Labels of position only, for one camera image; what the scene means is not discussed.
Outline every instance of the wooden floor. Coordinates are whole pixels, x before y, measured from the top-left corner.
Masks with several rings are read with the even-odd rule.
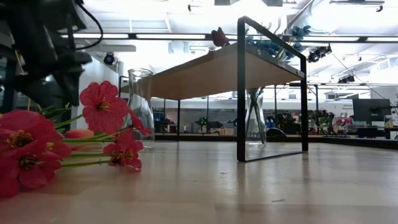
[[[266,150],[300,150],[269,143]],[[0,223],[380,224],[398,221],[398,151],[311,144],[308,154],[236,162],[235,143],[158,142],[141,172],[61,170],[0,200]]]

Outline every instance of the computer monitor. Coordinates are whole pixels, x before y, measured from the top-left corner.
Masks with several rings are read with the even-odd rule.
[[[353,99],[354,120],[384,121],[386,115],[391,115],[390,100],[384,99]]]

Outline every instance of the clear glass vase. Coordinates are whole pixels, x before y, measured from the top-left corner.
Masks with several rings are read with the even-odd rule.
[[[263,89],[256,88],[246,92],[246,144],[252,146],[264,146],[267,143],[266,122],[262,112]]]
[[[144,147],[154,147],[155,127],[154,114],[150,106],[153,73],[144,68],[130,69],[129,73],[129,101],[130,109],[142,121],[144,127],[152,131],[150,135],[143,135],[134,129],[134,139],[142,141]],[[125,127],[131,125],[131,117],[127,115]]]

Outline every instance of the shelf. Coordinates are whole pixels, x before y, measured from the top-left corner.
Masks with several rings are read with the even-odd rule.
[[[237,89],[237,44],[185,62],[154,75],[152,96],[171,100],[214,95]],[[305,74],[274,57],[258,54],[253,45],[246,45],[246,89],[298,81]],[[124,86],[123,93],[129,92]]]

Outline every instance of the black cable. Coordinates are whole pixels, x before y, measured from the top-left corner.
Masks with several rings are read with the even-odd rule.
[[[341,62],[340,59],[338,59],[338,58],[336,57],[336,55],[334,55],[333,53],[331,53],[331,54],[337,59],[337,61],[339,61],[339,63],[340,63],[342,66],[344,66],[344,67],[347,69],[347,71],[350,72],[350,74],[352,74],[352,76],[354,76],[357,80],[359,80],[363,85],[365,85],[366,87],[368,87],[370,91],[373,91],[375,94],[379,95],[383,100],[387,100],[387,99],[385,99],[382,95],[380,95],[378,92],[376,92],[375,90],[373,90],[370,86],[368,86],[364,81],[362,81],[360,78],[358,78],[350,69],[347,68],[347,66],[345,66],[345,64],[343,64],[343,62]]]
[[[87,14],[87,16],[89,16],[97,24],[97,26],[99,28],[99,32],[101,33],[101,36],[99,37],[99,39],[96,42],[94,42],[93,44],[76,48],[76,50],[83,50],[83,49],[92,48],[94,46],[97,46],[99,43],[101,43],[101,41],[103,40],[103,37],[104,37],[104,30],[102,29],[100,22],[98,22],[98,20],[82,4],[78,4],[78,6],[81,8],[81,10],[83,10]]]

